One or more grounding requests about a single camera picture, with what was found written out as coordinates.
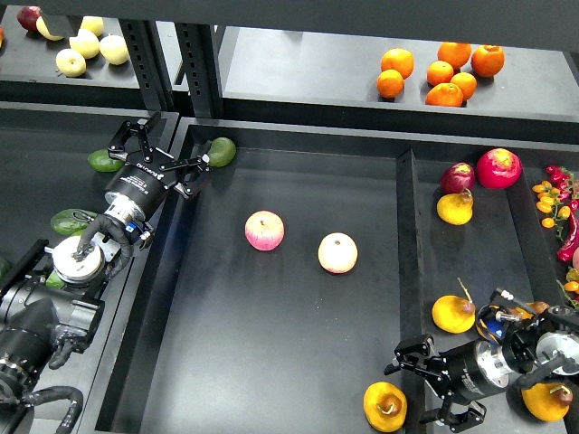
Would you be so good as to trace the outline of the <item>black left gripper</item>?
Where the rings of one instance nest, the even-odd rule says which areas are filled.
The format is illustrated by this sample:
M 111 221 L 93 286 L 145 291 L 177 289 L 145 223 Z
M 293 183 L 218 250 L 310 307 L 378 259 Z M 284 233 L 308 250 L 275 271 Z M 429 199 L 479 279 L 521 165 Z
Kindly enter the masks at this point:
M 148 132 L 161 119 L 156 111 L 149 118 L 124 121 L 107 147 L 109 158 L 126 162 L 106 187 L 105 200 L 119 204 L 134 220 L 148 220 L 166 199 L 170 190 L 185 199 L 197 196 L 211 172 L 211 142 L 200 145 L 192 157 L 175 160 L 158 147 L 152 149 Z M 135 138 L 138 149 L 128 154 L 126 144 Z

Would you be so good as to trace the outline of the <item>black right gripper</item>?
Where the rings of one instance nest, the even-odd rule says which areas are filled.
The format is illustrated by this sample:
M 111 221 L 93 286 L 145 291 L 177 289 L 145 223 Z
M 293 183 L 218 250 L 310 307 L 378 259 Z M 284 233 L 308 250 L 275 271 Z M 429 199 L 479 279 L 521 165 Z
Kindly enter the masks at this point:
M 431 334 L 402 340 L 394 349 L 394 359 L 384 368 L 384 375 L 407 370 L 417 375 L 442 375 L 436 382 L 441 407 L 426 411 L 419 423 L 437 423 L 449 429 L 471 429 L 485 420 L 487 408 L 475 400 L 490 396 L 491 384 L 479 367 L 482 341 L 469 343 L 440 353 Z M 453 404 L 467 405 L 463 413 L 454 413 Z

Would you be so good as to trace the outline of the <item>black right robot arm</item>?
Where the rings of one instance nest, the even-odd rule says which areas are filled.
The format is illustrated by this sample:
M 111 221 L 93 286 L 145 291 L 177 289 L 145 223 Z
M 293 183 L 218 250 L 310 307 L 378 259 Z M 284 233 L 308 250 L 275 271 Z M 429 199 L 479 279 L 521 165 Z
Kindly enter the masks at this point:
M 429 334 L 395 347 L 384 374 L 412 372 L 441 399 L 440 407 L 422 415 L 422 424 L 436 422 L 453 433 L 478 426 L 487 412 L 482 399 L 505 392 L 512 373 L 520 390 L 546 382 L 578 382 L 578 313 L 571 307 L 539 312 L 496 288 L 475 323 L 482 329 L 480 338 L 444 352 L 435 350 Z

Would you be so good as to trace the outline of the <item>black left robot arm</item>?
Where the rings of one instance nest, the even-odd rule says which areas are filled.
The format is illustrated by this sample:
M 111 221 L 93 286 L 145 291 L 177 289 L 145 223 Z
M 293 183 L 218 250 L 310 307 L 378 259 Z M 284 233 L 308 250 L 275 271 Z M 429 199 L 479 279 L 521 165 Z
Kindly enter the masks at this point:
M 122 166 L 106 188 L 107 210 L 74 211 L 86 226 L 82 234 L 56 246 L 38 240 L 1 280 L 4 433 L 29 432 L 34 409 L 54 401 L 68 403 L 56 432 L 73 431 L 82 392 L 72 386 L 39 390 L 41 373 L 90 346 L 104 313 L 104 289 L 153 240 L 150 218 L 172 191 L 186 199 L 199 194 L 211 172 L 211 142 L 188 158 L 150 144 L 147 134 L 159 117 L 128 120 L 110 140 L 107 157 Z

